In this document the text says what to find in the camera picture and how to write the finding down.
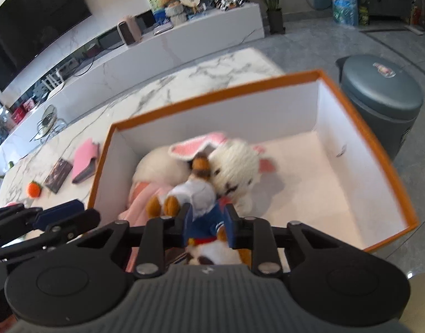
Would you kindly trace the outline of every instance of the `pink speaker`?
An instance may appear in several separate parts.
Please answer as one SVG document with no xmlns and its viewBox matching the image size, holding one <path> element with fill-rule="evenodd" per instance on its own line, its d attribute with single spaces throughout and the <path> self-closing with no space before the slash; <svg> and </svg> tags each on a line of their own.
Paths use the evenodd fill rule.
<svg viewBox="0 0 425 333">
<path fill-rule="evenodd" d="M 117 25 L 118 33 L 126 45 L 133 45 L 141 41 L 141 30 L 134 16 L 126 16 Z"/>
</svg>

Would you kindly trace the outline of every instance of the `trash can lid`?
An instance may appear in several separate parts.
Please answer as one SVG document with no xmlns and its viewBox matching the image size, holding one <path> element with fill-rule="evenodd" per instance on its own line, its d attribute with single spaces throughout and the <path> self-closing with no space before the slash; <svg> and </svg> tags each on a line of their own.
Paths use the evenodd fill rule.
<svg viewBox="0 0 425 333">
<path fill-rule="evenodd" d="M 415 118 L 423 103 L 419 84 L 400 66 L 373 55 L 353 55 L 342 71 L 342 89 L 394 119 Z"/>
</svg>

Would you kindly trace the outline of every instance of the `gray tile floor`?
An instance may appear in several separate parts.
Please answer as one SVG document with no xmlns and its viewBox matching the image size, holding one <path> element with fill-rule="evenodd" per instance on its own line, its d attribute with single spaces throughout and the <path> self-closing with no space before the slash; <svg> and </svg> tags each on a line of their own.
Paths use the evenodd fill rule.
<svg viewBox="0 0 425 333">
<path fill-rule="evenodd" d="M 358 29 L 337 26 L 331 19 L 289 22 L 285 27 L 284 36 L 269 36 L 239 48 L 252 46 L 261 50 L 286 72 L 321 68 L 334 80 L 338 79 L 336 59 L 350 54 L 375 54 L 413 75 L 425 94 L 425 75 L 411 64 L 425 71 L 425 34 L 417 36 L 409 31 L 368 34 L 400 52 L 406 60 Z M 366 29 L 402 27 L 400 22 L 376 22 Z M 405 273 L 411 271 L 417 274 L 425 272 L 425 102 L 394 165 L 407 188 L 421 225 L 376 254 Z"/>
</svg>

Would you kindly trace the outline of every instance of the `metal screw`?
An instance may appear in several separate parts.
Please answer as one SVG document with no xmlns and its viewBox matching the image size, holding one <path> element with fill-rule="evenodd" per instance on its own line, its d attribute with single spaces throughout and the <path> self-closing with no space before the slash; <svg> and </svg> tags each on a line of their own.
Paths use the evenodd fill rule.
<svg viewBox="0 0 425 333">
<path fill-rule="evenodd" d="M 271 261 L 265 261 L 264 263 L 259 264 L 257 268 L 262 274 L 274 274 L 280 270 L 280 266 Z"/>
<path fill-rule="evenodd" d="M 154 263 L 143 263 L 138 264 L 135 270 L 140 275 L 150 275 L 158 271 L 158 266 L 156 266 Z"/>
</svg>

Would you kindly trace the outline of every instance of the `pink bunny ear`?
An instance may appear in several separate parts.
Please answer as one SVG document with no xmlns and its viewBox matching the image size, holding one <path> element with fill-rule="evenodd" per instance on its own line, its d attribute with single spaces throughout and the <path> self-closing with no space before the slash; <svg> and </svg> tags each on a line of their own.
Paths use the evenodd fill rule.
<svg viewBox="0 0 425 333">
<path fill-rule="evenodd" d="M 260 159 L 258 163 L 258 172 L 262 173 L 273 173 L 275 172 L 275 166 L 269 159 Z"/>
<path fill-rule="evenodd" d="M 204 151 L 208 145 L 211 145 L 213 148 L 217 148 L 225 141 L 225 134 L 221 132 L 213 132 L 171 145 L 169 147 L 169 155 L 180 160 L 189 161 L 194 159 L 194 156 L 197 153 Z"/>
<path fill-rule="evenodd" d="M 256 145 L 253 149 L 257 152 L 258 155 L 263 154 L 266 149 L 262 145 Z"/>
</svg>

